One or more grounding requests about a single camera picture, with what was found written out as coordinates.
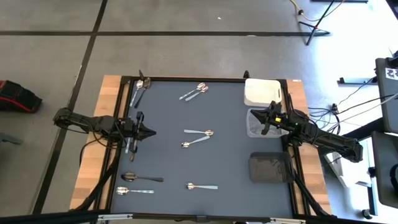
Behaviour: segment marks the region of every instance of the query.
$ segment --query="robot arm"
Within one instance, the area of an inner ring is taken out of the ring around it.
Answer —
[[[134,138],[141,141],[156,134],[144,126],[142,123],[144,114],[137,113],[137,121],[134,123],[130,118],[117,119],[112,116],[87,117],[70,111],[68,108],[59,109],[54,116],[54,124],[60,128],[68,128],[75,125],[84,132],[90,131],[100,134],[103,138],[115,142],[122,141],[124,138]]]
[[[320,154],[337,152],[351,162],[362,161],[363,147],[356,139],[345,138],[337,134],[322,131],[316,125],[309,123],[309,117],[302,111],[290,110],[289,114],[281,113],[282,105],[271,102],[265,110],[251,110],[251,113],[265,124],[261,134],[268,133],[270,125],[290,132],[291,143],[301,146],[303,142],[314,144]]]

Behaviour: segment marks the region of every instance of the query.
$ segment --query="silver spoon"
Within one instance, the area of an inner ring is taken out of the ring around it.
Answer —
[[[188,190],[192,190],[194,188],[218,190],[217,185],[194,185],[193,183],[187,183]]]
[[[189,93],[187,93],[187,94],[185,94],[185,95],[183,95],[183,96],[180,96],[179,100],[184,99],[185,97],[187,97],[189,94],[193,93],[194,91],[201,90],[201,89],[202,89],[203,87],[205,87],[205,86],[206,86],[205,83],[199,83],[196,89],[190,91]]]
[[[121,175],[122,179],[125,181],[133,181],[135,179],[142,179],[142,180],[153,180],[157,182],[163,182],[164,179],[161,177],[139,177],[133,172],[125,172]]]
[[[144,80],[144,83],[142,84],[142,86],[144,87],[144,91],[142,91],[141,96],[138,98],[137,103],[136,103],[136,105],[134,106],[135,109],[138,108],[139,102],[141,101],[142,96],[144,96],[145,90],[147,90],[147,89],[150,87],[150,78],[149,78],[149,77],[147,77],[147,78]]]
[[[196,139],[196,140],[194,140],[193,142],[183,142],[183,143],[181,143],[181,146],[184,147],[184,148],[186,148],[186,147],[189,147],[189,145],[192,144],[192,143],[204,141],[204,140],[207,140],[207,139],[209,139],[209,138],[210,138],[210,136],[205,136],[205,137],[203,137],[203,138]]]
[[[129,192],[134,193],[147,193],[147,194],[154,194],[154,190],[129,190],[127,187],[117,187],[116,193],[119,195],[126,195]]]
[[[185,99],[185,101],[190,101],[192,100],[195,96],[197,96],[199,93],[204,93],[209,89],[208,86],[204,86],[199,92],[195,93],[194,95],[188,97],[187,99]]]
[[[132,106],[132,104],[134,103],[134,100],[136,99],[136,96],[137,96],[137,92],[143,86],[143,84],[144,84],[144,81],[142,81],[142,80],[137,81],[137,85],[136,85],[137,89],[136,89],[136,92],[134,93],[134,96],[132,96],[130,106]]]
[[[214,131],[213,130],[194,131],[194,130],[184,129],[184,133],[198,133],[198,134],[206,134],[207,136],[212,136],[214,134]]]

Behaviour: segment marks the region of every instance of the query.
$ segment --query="white container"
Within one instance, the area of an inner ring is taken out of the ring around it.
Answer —
[[[262,135],[261,131],[266,126],[261,124],[260,121],[250,113],[251,110],[263,110],[264,108],[250,108],[248,110],[248,115],[246,116],[246,128],[248,131],[248,136],[250,138],[279,138],[289,132],[283,129],[277,129],[275,126],[270,125],[269,131],[266,135]]]
[[[271,101],[282,101],[280,83],[276,80],[248,78],[244,83],[244,104],[268,107]]]

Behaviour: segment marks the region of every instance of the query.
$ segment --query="concrete floor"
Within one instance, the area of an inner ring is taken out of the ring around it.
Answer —
[[[108,2],[101,31],[308,31],[297,25],[300,19],[289,0]],[[327,7],[297,2],[311,18]],[[90,31],[100,5],[101,0],[0,0],[0,31]],[[398,30],[391,28],[397,24],[386,3],[371,0],[343,4],[320,26],[333,35],[317,37],[310,46],[301,37],[97,37],[75,111],[93,114],[103,75],[137,75],[138,69],[149,76],[240,78],[249,70],[253,78],[301,79],[308,104],[326,107],[355,89],[342,90],[336,84],[339,77],[372,77],[374,60],[398,50],[393,41]],[[68,103],[88,39],[0,36],[0,78],[44,99],[36,114],[0,116],[0,132],[24,140],[21,146],[1,144],[0,216],[31,210],[57,133],[52,117]],[[68,209],[85,140],[85,135],[68,132],[44,212]],[[333,184],[336,180],[326,178],[330,198],[345,197],[341,185]],[[20,192],[16,185],[29,189]],[[355,218],[338,201],[331,203],[335,215]]]

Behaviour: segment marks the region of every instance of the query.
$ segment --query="clear plastic bin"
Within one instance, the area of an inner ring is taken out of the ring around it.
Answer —
[[[266,126],[261,124],[260,121],[250,113],[251,110],[263,110],[264,108],[250,108],[248,110],[248,115],[246,116],[246,127],[248,131],[248,136],[250,138],[279,138],[289,132],[283,129],[277,129],[275,126],[270,125],[269,131],[266,135],[262,135],[261,131]]]

